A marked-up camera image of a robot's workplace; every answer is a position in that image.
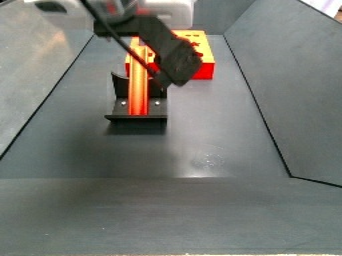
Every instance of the red object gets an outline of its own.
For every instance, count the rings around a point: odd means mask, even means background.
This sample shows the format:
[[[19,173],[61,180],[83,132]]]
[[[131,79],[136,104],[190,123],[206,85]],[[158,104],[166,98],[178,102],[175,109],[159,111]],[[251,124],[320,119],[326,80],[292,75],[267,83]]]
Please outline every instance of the red object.
[[[212,79],[214,71],[215,71],[215,59],[214,59],[214,55],[211,52],[211,48],[210,48],[210,44],[208,44],[208,40],[207,40],[204,31],[202,31],[202,30],[174,30],[172,32],[178,35],[178,37],[186,38],[191,42],[191,44],[198,52],[198,55],[200,56],[202,62],[203,62],[202,67],[200,67],[199,71],[196,72],[196,74],[194,75],[192,79],[198,79],[198,80]],[[133,37],[132,41],[131,41],[131,48],[135,50],[136,47],[139,47],[139,38]],[[158,66],[153,63],[153,59],[155,59],[155,53],[147,47],[147,64],[156,71]],[[127,57],[125,57],[125,72],[127,72],[128,77],[129,77],[129,62],[131,62],[131,57],[129,57],[129,55],[127,55]]]

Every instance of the table surface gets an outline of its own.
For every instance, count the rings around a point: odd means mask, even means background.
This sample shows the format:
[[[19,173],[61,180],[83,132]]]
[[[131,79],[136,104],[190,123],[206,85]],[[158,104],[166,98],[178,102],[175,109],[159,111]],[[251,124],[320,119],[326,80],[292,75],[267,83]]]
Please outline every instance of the table surface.
[[[124,53],[93,38],[0,162],[0,254],[341,253],[342,190],[286,174],[223,36],[168,123],[104,119]]]

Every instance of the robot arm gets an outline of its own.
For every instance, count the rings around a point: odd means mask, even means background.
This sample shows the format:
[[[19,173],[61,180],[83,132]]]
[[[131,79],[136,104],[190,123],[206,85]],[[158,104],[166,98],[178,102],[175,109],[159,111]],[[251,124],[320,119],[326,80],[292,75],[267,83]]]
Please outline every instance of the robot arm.
[[[171,28],[192,25],[195,0],[25,0],[48,15],[79,24],[87,9],[93,18],[93,32],[101,37],[113,37],[125,51],[148,70],[156,84],[167,88],[171,83],[184,85],[200,68],[202,61],[190,41],[180,39]],[[156,54],[159,71],[155,73],[120,40],[120,36],[139,36]]]
[[[194,3],[198,0],[89,0],[104,16],[124,18],[135,12],[155,15],[170,29],[192,27]],[[79,0],[24,0],[43,12],[45,19],[61,28],[92,30],[92,18]]]

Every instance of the black bracket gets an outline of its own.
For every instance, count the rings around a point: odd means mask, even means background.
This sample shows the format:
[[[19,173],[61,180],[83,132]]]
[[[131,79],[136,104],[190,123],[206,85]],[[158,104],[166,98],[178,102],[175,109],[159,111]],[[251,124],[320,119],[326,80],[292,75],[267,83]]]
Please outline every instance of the black bracket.
[[[128,115],[128,84],[129,79],[112,73],[112,83],[116,94],[116,101],[111,115],[105,118],[113,122],[135,122],[135,123],[160,123],[167,121],[167,90],[160,90],[153,79],[148,80],[149,105],[148,115]]]

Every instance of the white object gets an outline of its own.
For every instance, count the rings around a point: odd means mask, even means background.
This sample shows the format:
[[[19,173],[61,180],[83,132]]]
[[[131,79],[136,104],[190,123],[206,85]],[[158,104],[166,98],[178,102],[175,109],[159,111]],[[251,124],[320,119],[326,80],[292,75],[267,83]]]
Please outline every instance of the white object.
[[[67,29],[85,28],[92,30],[92,18],[77,0],[24,0],[27,4],[52,1],[57,2],[67,10],[67,13],[40,11],[55,26]],[[140,0],[140,2],[143,8],[155,14],[171,29],[192,27],[196,0]]]
[[[302,0],[311,5],[316,10],[323,12],[331,18],[335,17],[337,12],[342,5],[342,0]]]

